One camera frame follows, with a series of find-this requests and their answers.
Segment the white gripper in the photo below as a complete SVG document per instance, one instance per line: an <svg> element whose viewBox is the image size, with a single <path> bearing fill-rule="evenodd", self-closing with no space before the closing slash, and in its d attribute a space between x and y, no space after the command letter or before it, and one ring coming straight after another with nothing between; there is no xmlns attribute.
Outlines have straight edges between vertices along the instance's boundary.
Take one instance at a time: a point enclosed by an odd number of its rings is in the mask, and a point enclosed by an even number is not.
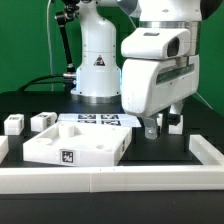
<svg viewBox="0 0 224 224"><path fill-rule="evenodd" d="M122 107L127 114L144 118L145 137L159 136L157 116L170 106L168 124L180 123L183 103L196 92L199 83L199 56L191 56L189 65L176 68L176 60L127 59L122 69Z"/></svg>

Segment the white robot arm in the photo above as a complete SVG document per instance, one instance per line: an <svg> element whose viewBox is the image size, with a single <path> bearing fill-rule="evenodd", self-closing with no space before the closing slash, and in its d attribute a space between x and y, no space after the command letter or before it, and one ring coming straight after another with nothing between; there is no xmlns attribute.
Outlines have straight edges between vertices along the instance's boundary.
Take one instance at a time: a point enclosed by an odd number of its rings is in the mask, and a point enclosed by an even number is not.
<svg viewBox="0 0 224 224"><path fill-rule="evenodd" d="M82 61L73 96L98 103L119 97L125 113L143 120L145 135L158 136L158 114L168 109L171 132L182 129L183 100L199 84L199 27L223 0L64 0L68 19L78 18ZM120 8L139 20L121 43L116 64L116 28L99 5Z"/></svg>

